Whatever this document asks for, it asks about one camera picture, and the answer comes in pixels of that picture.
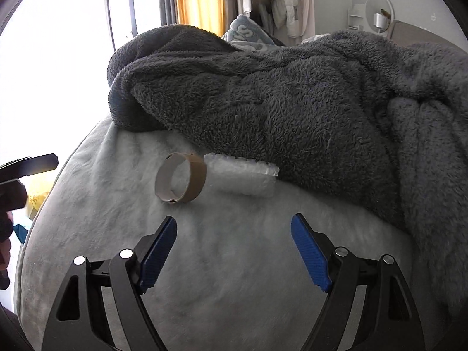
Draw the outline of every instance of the blue textured pad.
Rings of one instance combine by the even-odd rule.
[[[176,241],[176,237],[177,223],[174,219],[170,219],[141,263],[138,287],[142,294],[146,293],[156,283],[169,252]]]
[[[328,261],[298,215],[294,215],[291,220],[291,235],[312,281],[325,293],[329,293],[332,281],[328,276]]]

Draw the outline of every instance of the gray fluffy blanket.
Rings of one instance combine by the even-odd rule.
[[[274,162],[409,232],[452,314],[468,297],[467,54],[345,31],[247,53],[172,25],[119,49],[108,82],[121,128]]]

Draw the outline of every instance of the mattress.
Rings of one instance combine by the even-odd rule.
[[[297,212],[315,231],[358,257],[394,255],[410,281],[408,235],[361,207],[289,183],[278,180],[272,198],[205,186],[192,202],[161,202],[154,179],[172,152],[206,153],[177,132],[127,132],[107,117],[69,158],[32,225],[18,265],[16,309],[36,350],[74,257],[112,258],[153,233],[167,215],[178,223],[177,240],[143,301],[172,351],[301,348],[325,294],[313,285],[291,238],[290,222]],[[112,298],[104,293],[116,346],[126,350]],[[358,289],[341,350],[352,344],[363,294]]]

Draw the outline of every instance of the roll of tape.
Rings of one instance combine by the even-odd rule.
[[[171,181],[177,167],[185,161],[190,164],[189,183],[182,195],[178,197],[172,191]],[[154,192],[163,202],[190,202],[198,197],[206,179],[207,165],[201,157],[196,154],[172,153],[164,160],[156,174]]]

